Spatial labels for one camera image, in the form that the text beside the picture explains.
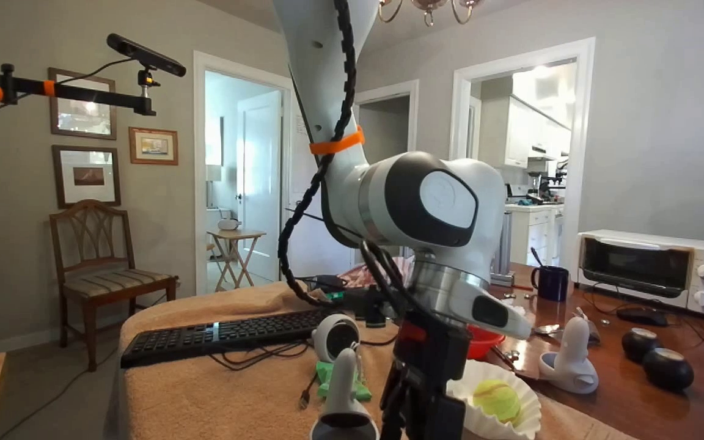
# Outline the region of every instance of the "ceiling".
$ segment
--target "ceiling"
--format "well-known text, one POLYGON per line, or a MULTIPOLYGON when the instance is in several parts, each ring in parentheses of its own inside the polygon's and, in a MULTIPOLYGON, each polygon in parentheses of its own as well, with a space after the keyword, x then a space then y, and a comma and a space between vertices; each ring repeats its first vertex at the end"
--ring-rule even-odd
MULTIPOLYGON (((217 6, 228 14, 235 14, 240 19, 253 22, 259 27, 281 31, 279 19, 274 14, 274 0, 199 0, 209 6, 217 6)), ((451 10, 449 4, 440 6, 434 13, 434 24, 424 27, 423 13, 418 6, 410 4, 410 0, 404 0, 406 4, 401 6, 397 17, 394 22, 379 19, 379 24, 373 24, 367 47, 379 47, 379 43, 388 43, 388 42, 397 42, 397 39, 410 39, 418 35, 430 35, 445 27, 456 27, 456 22, 451 19, 451 10)), ((488 14, 495 13, 501 6, 511 6, 516 3, 526 3, 526 0, 484 0, 473 14, 488 14)))

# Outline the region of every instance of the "white robot link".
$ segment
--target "white robot link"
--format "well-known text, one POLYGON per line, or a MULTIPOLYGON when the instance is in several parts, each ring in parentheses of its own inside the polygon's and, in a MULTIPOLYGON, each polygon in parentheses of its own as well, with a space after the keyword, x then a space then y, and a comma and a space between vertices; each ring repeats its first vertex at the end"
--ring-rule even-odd
POLYGON ((529 322, 484 291, 501 237, 501 173, 473 158, 440 162, 423 151, 369 163, 353 114, 342 114, 352 88, 350 63, 357 61, 347 58, 342 43, 352 43, 360 55, 379 0, 344 4, 353 42, 339 31, 334 0, 274 0, 274 6, 314 153, 339 148, 323 180, 323 215, 333 237, 352 246, 360 237, 410 246, 410 291, 423 306, 527 336, 529 322))

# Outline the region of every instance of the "framed picture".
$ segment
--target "framed picture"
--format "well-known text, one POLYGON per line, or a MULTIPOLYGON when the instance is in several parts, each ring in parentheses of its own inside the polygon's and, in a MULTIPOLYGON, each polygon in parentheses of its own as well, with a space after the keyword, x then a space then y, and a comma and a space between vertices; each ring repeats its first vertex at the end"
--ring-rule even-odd
POLYGON ((120 204, 115 148, 53 145, 58 207, 77 201, 120 204))
MULTIPOLYGON (((77 74, 48 69, 48 75, 61 86, 89 88, 111 92, 115 83, 104 77, 77 77, 77 74)), ((70 137, 96 137, 96 138, 115 138, 115 108, 88 103, 88 99, 69 99, 50 97, 50 131, 70 135, 70 137)))
POLYGON ((132 163, 179 163, 175 129, 129 126, 129 162, 132 163))

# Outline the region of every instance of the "door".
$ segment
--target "door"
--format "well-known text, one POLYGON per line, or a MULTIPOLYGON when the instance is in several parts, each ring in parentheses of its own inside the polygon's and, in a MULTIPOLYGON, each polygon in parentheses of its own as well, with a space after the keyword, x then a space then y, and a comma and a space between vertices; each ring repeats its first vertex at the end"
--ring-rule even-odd
POLYGON ((253 284, 279 279, 281 230, 281 90, 236 103, 236 197, 241 230, 259 230, 250 272, 253 284))

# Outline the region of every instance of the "chandelier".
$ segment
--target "chandelier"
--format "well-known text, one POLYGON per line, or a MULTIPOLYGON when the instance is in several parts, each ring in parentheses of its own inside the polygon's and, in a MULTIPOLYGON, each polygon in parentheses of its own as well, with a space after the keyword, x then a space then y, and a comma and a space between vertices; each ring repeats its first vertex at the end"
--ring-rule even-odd
MULTIPOLYGON (((412 0, 412 4, 418 10, 423 10, 423 19, 428 27, 432 27, 432 13, 448 3, 451 4, 454 22, 465 24, 465 22, 468 22, 473 6, 481 0, 412 0)), ((404 0, 379 0, 379 17, 383 22, 394 22, 396 14, 401 13, 401 4, 404 4, 404 0)))

